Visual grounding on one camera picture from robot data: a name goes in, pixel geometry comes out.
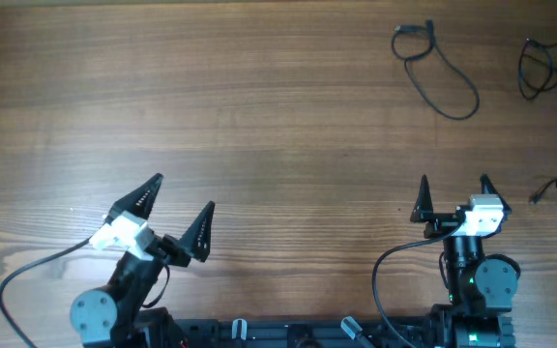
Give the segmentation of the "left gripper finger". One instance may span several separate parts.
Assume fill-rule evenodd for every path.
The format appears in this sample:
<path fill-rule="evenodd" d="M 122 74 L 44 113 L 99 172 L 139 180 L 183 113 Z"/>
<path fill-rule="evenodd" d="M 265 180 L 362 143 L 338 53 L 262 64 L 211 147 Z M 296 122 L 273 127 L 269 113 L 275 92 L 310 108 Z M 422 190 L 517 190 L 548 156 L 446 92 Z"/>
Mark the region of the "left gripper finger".
<path fill-rule="evenodd" d="M 205 262 L 210 254 L 215 207 L 215 202 L 209 201 L 179 240 L 184 253 L 199 262 Z"/>
<path fill-rule="evenodd" d="M 116 200 L 104 221 L 110 223 L 123 213 L 130 213 L 136 218 L 147 220 L 158 197 L 162 179 L 163 175 L 156 173 L 144 184 Z"/>

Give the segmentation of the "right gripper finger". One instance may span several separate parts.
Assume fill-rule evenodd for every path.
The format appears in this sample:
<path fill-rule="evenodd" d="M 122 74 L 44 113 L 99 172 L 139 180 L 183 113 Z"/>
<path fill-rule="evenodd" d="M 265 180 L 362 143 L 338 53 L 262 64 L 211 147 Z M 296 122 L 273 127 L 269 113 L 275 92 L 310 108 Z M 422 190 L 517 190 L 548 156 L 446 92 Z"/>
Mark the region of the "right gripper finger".
<path fill-rule="evenodd" d="M 424 223 L 433 220 L 433 204 L 429 183 L 426 175 L 423 175 L 420 182 L 418 197 L 412 210 L 410 221 L 413 223 Z"/>
<path fill-rule="evenodd" d="M 486 174 L 481 175 L 480 183 L 481 183 L 482 194 L 495 194 L 502 203 L 503 212 L 505 214 L 510 214 L 512 212 L 512 208 L 509 206 L 509 204 L 506 202 L 503 196 L 497 191 L 497 189 L 492 184 L 491 180 Z"/>

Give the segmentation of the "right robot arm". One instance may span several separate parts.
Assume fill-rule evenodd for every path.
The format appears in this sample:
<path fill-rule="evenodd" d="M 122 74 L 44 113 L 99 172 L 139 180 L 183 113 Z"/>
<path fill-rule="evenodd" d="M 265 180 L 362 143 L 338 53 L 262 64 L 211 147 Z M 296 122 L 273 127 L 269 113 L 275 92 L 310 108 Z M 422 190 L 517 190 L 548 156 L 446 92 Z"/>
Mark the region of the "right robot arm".
<path fill-rule="evenodd" d="M 436 304 L 425 317 L 423 347 L 511 348 L 516 345 L 513 296 L 521 274 L 503 254 L 485 254 L 483 240 L 501 232 L 512 209 L 483 174 L 481 192 L 452 213 L 436 213 L 427 177 L 421 179 L 410 220 L 425 225 L 428 242 L 443 243 L 442 272 L 447 304 Z"/>

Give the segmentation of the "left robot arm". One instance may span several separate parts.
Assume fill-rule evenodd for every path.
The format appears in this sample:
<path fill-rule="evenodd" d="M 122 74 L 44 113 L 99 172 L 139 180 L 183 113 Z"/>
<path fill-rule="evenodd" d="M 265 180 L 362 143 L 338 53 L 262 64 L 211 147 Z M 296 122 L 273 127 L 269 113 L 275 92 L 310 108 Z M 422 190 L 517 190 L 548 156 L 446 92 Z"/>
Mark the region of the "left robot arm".
<path fill-rule="evenodd" d="M 188 347 L 189 338 L 169 311 L 158 307 L 161 296 L 148 295 L 161 272 L 205 262 L 210 254 L 216 204 L 208 202 L 181 238 L 157 235 L 149 226 L 163 176 L 116 200 L 103 226 L 89 239 L 95 249 L 122 247 L 125 252 L 107 284 L 77 296 L 70 319 L 85 347 Z"/>

